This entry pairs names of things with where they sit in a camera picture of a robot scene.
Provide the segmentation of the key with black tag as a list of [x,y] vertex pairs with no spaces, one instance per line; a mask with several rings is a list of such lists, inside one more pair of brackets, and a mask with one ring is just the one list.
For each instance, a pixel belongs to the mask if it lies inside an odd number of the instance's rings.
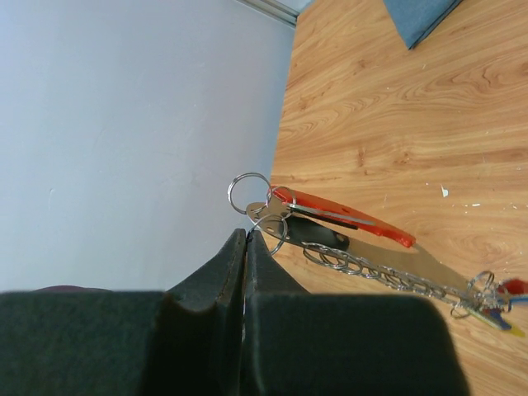
[[326,222],[321,215],[294,210],[293,214],[286,219],[289,241],[306,247],[317,244],[342,251],[349,248],[350,239],[346,235],[315,222],[316,219]]

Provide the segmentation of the metal key organizer red handle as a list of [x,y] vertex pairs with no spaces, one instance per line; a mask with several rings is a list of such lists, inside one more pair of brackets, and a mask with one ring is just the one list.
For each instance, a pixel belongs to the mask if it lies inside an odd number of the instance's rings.
[[[417,244],[411,234],[332,200],[292,190],[286,186],[266,186],[262,202],[241,208],[255,229],[276,239],[274,251],[282,245],[301,248],[311,262],[335,271],[378,281],[392,290],[437,299],[450,306],[455,319],[473,317],[491,328],[517,337],[524,332],[506,320],[512,307],[527,302],[527,283],[519,278],[497,282],[492,271],[481,271],[468,279],[434,258]],[[299,246],[289,241],[286,219],[294,210],[321,215],[323,224],[350,239],[346,251],[323,245]]]

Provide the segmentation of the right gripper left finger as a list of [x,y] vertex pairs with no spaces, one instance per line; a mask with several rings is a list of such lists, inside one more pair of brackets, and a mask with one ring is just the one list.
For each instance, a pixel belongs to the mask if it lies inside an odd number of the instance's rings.
[[1,296],[4,395],[236,395],[246,234],[166,291]]

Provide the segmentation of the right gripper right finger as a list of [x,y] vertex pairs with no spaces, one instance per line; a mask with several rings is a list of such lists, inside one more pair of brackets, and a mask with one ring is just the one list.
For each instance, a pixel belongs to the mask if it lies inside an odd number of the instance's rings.
[[310,294],[247,236],[244,395],[467,395],[446,322],[406,295]]

